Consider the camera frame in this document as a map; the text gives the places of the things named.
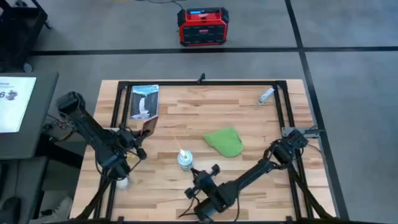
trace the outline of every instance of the book cover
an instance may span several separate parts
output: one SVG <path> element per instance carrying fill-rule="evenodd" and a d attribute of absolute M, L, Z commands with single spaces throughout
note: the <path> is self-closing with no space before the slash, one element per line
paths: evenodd
<path fill-rule="evenodd" d="M 21 127 L 36 77 L 0 77 L 0 133 Z"/>
<path fill-rule="evenodd" d="M 157 116 L 159 85 L 133 86 L 131 94 L 131 119 L 151 119 Z"/>

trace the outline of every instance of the concrete floor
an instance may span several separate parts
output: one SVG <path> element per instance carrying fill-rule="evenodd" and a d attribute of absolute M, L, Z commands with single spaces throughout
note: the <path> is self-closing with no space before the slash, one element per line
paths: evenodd
<path fill-rule="evenodd" d="M 36 50 L 170 49 L 178 43 L 175 4 L 39 0 L 53 30 Z M 295 47 L 284 1 L 188 0 L 184 7 L 229 10 L 223 47 Z M 398 45 L 395 0 L 292 0 L 305 47 Z M 398 52 L 307 53 L 349 217 L 398 220 Z M 54 99 L 82 93 L 94 111 L 101 80 L 140 78 L 301 78 L 298 53 L 36 56 L 36 72 L 58 71 Z"/>

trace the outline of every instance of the desk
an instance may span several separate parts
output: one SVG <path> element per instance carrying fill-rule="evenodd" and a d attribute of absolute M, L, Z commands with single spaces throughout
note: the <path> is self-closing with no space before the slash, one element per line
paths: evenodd
<path fill-rule="evenodd" d="M 287 80 L 295 125 L 312 126 L 308 100 L 301 80 Z M 109 127 L 116 98 L 117 80 L 101 84 L 94 118 Z M 269 144 L 280 138 L 279 120 L 275 101 L 270 97 L 262 105 L 256 101 L 269 86 L 160 86 L 159 122 L 153 136 L 145 140 L 143 148 L 148 158 L 131 174 L 129 190 L 117 190 L 112 219 L 124 216 L 125 220 L 196 220 L 196 217 L 177 219 L 190 204 L 184 190 L 192 187 L 192 174 L 183 172 L 176 160 L 178 146 L 170 130 L 176 135 L 181 147 L 189 149 L 195 158 L 195 168 L 210 170 L 218 164 L 221 173 L 214 178 L 216 184 L 234 180 L 251 168 L 262 157 Z M 130 128 L 141 128 L 142 121 L 128 120 Z M 234 126 L 244 144 L 243 152 L 235 158 L 225 158 L 203 140 L 203 135 L 217 129 Z M 310 144 L 317 145 L 316 140 Z M 324 208 L 335 215 L 331 193 L 320 152 L 307 147 L 303 163 L 310 190 Z M 76 189 L 71 217 L 77 216 L 91 200 L 98 188 L 100 175 L 94 165 L 94 151 L 86 149 L 81 174 Z M 300 194 L 302 214 L 305 216 Z M 285 170 L 273 170 L 263 175 L 240 194 L 239 220 L 285 220 L 294 217 L 288 175 Z M 102 213 L 107 200 L 103 200 Z M 215 220 L 233 220 L 236 203 Z"/>

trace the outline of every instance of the wire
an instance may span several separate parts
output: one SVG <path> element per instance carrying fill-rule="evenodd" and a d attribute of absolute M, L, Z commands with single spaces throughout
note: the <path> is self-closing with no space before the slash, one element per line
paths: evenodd
<path fill-rule="evenodd" d="M 118 180 L 123 180 L 124 178 L 126 178 L 127 176 L 123 177 L 123 178 L 116 178 L 116 179 L 112 179 L 109 178 L 106 174 L 103 174 L 100 171 L 100 168 L 98 167 L 98 158 L 97 158 L 97 153 L 94 151 L 94 163 L 95 163 L 95 169 L 97 170 L 97 172 L 100 174 L 100 176 L 102 176 L 103 179 L 108 180 L 108 181 L 118 181 Z"/>
<path fill-rule="evenodd" d="M 239 213 L 241 211 L 241 207 L 239 206 L 239 189 L 238 189 L 238 192 L 236 193 L 236 202 L 238 204 L 238 211 L 236 212 L 236 218 L 235 218 L 234 222 L 236 222 L 238 220 Z"/>
<path fill-rule="evenodd" d="M 58 118 L 56 118 L 56 117 L 52 116 L 52 115 L 51 115 L 51 114 L 49 114 L 49 113 L 47 113 L 47 116 L 49 116 L 50 118 L 52 118 L 52 119 L 54 119 L 54 120 L 58 121 L 59 123 L 66 123 L 66 122 L 63 122 L 63 121 L 61 121 L 60 119 L 58 119 Z"/>
<path fill-rule="evenodd" d="M 178 3 L 178 1 L 186 1 L 186 0 L 170 0 L 170 1 L 165 1 L 165 2 L 157 2 L 157 1 L 152 1 L 152 0 L 146 0 L 146 1 L 149 1 L 150 3 L 155 3 L 155 4 L 174 3 L 174 4 L 178 5 L 178 6 L 180 6 L 181 10 L 184 10 L 182 5 L 180 3 Z"/>
<path fill-rule="evenodd" d="M 132 152 L 131 150 L 129 150 L 129 152 L 138 157 L 138 155 L 136 153 Z M 138 164 L 141 162 L 142 159 L 140 159 L 140 157 L 138 157 L 138 159 L 139 159 L 138 162 L 136 162 L 134 164 L 134 166 L 130 169 L 130 172 L 132 172 L 132 170 L 134 170 L 134 168 L 136 168 L 136 166 L 138 166 Z"/>
<path fill-rule="evenodd" d="M 192 201 L 191 201 L 191 204 L 189 205 L 189 207 L 188 207 L 181 215 L 179 215 L 178 218 L 181 218 L 181 217 L 184 217 L 184 216 L 187 216 L 187 215 L 196 215 L 195 213 L 187 213 L 187 212 L 192 208 L 193 202 L 194 202 L 195 200 L 198 202 L 198 204 L 200 203 L 199 198 L 197 198 L 196 195 L 193 196 Z"/>
<path fill-rule="evenodd" d="M 17 160 L 17 173 L 16 173 L 16 180 L 14 186 L 14 195 L 17 193 L 17 188 L 18 188 L 18 174 L 19 174 L 19 159 Z"/>
<path fill-rule="evenodd" d="M 313 145 L 311 145 L 311 144 L 307 144 L 308 146 L 310 146 L 310 147 L 313 147 L 314 149 L 317 149 L 319 152 L 322 152 L 318 147 L 316 147 L 316 146 L 313 146 Z"/>

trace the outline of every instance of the metal bracket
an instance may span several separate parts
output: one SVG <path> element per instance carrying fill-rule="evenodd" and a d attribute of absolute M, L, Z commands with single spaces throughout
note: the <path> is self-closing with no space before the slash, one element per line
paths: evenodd
<path fill-rule="evenodd" d="M 318 138 L 319 132 L 321 132 L 321 130 L 318 130 L 317 128 L 318 127 L 316 127 L 316 126 L 312 126 L 309 128 L 285 127 L 285 128 L 282 128 L 282 136 L 287 137 L 294 129 L 297 129 L 306 138 Z"/>
<path fill-rule="evenodd" d="M 199 79 L 197 80 L 197 83 L 200 85 L 205 78 L 206 78 L 206 74 L 202 73 L 200 75 Z"/>

